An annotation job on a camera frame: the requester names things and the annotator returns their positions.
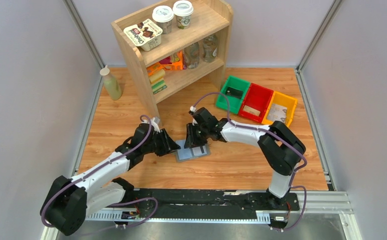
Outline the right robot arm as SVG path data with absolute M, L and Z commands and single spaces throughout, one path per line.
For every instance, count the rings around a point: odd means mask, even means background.
M 189 114 L 193 122 L 186 126 L 185 148 L 204 146 L 209 139 L 258 147 L 273 170 L 268 191 L 276 198 L 285 197 L 306 147 L 283 122 L 276 120 L 270 125 L 253 125 L 229 118 L 217 120 L 206 108 L 193 106 Z

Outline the black card in green bin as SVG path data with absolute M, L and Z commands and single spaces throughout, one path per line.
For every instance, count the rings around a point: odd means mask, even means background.
M 242 90 L 235 89 L 233 87 L 228 87 L 226 92 L 225 92 L 226 96 L 234 97 L 237 99 L 241 99 L 243 97 L 243 94 L 244 94 L 244 92 Z

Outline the tan card in red bin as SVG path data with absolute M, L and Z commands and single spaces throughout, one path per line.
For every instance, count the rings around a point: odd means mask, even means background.
M 248 105 L 244 105 L 243 109 L 244 112 L 259 117 L 261 112 L 255 108 L 252 108 Z

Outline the green plastic bin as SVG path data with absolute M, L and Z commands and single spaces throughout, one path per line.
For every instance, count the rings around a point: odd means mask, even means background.
M 229 105 L 222 95 L 218 95 L 215 103 L 216 107 L 223 110 L 227 110 L 229 107 L 229 111 L 232 114 L 237 115 L 250 88 L 250 85 L 251 82 L 230 75 L 220 91 L 227 97 Z

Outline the stacked sponges pack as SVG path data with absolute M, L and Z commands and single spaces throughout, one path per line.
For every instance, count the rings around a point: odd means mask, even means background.
M 167 88 L 167 85 L 164 80 L 166 72 L 164 70 L 164 67 L 159 62 L 147 67 L 146 71 L 149 77 L 152 93 L 154 95 Z

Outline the yellow plastic bin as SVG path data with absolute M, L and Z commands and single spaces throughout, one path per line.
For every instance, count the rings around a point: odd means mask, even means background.
M 274 121 L 281 121 L 289 127 L 293 121 L 298 100 L 278 91 L 274 91 L 267 112 L 261 123 L 270 125 Z

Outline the orange snack package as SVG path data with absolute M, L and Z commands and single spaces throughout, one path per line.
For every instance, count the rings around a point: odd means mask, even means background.
M 182 50 L 160 60 L 159 63 L 165 71 L 181 71 L 186 69 Z

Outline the green squeeze bottle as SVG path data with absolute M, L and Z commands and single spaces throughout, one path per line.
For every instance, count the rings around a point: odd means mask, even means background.
M 117 79 L 112 75 L 109 67 L 106 65 L 100 70 L 99 73 L 103 79 L 103 86 L 105 87 L 110 98 L 113 101 L 118 100 L 122 96 L 122 89 Z

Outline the clear glass jar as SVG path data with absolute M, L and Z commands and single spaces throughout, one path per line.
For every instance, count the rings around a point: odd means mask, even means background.
M 211 63 L 213 62 L 218 55 L 218 37 L 214 33 L 212 35 L 209 35 L 205 37 L 202 40 L 202 46 L 203 46 L 203 60 L 205 62 Z
M 183 50 L 184 64 L 188 69 L 195 69 L 200 63 L 200 45 L 195 42 Z

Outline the left clear glass jar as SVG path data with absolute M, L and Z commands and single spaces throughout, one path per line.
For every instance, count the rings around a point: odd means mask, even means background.
M 195 69 L 200 63 L 200 45 L 195 42 L 183 50 L 184 64 L 188 69 Z

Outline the wooden shelf unit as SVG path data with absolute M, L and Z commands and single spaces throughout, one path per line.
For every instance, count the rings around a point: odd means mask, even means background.
M 225 84 L 225 70 L 229 52 L 234 11 L 224 0 L 193 0 L 191 25 L 187 29 L 175 27 L 161 37 L 161 44 L 150 51 L 139 49 L 124 34 L 126 27 L 151 18 L 154 8 L 173 6 L 173 0 L 162 0 L 111 22 L 111 26 L 124 57 L 141 104 L 150 116 L 159 117 L 157 104 L 174 95 L 197 80 L 208 77 L 220 90 Z M 147 67 L 176 53 L 193 43 L 201 43 L 205 37 L 216 34 L 218 38 L 217 59 L 201 61 L 197 68 L 176 71 L 167 75 L 167 88 L 153 94 Z

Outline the Chobani yogurt pack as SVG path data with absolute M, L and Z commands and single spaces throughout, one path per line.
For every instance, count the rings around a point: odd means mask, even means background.
M 149 18 L 124 28 L 123 32 L 136 47 L 140 47 L 146 52 L 162 43 L 162 28 Z

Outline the right paper coffee cup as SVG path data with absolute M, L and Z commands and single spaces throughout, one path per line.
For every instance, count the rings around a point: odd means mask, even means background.
M 191 25 L 193 5 L 188 0 L 178 0 L 174 3 L 172 11 L 176 17 L 177 27 L 179 29 L 187 29 Z

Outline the paper coffee cup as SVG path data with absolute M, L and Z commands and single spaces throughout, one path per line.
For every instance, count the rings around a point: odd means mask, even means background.
M 172 32 L 173 10 L 167 5 L 159 5 L 154 8 L 152 18 L 162 29 L 162 34 L 167 35 Z
M 191 25 L 193 5 L 188 0 L 178 0 L 174 3 L 172 11 L 176 17 L 177 27 L 179 29 L 187 29 Z

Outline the left paper coffee cup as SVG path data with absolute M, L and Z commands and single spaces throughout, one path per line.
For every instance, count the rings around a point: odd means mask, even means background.
M 152 18 L 162 29 L 162 34 L 167 35 L 172 32 L 173 10 L 167 5 L 159 5 L 154 8 Z

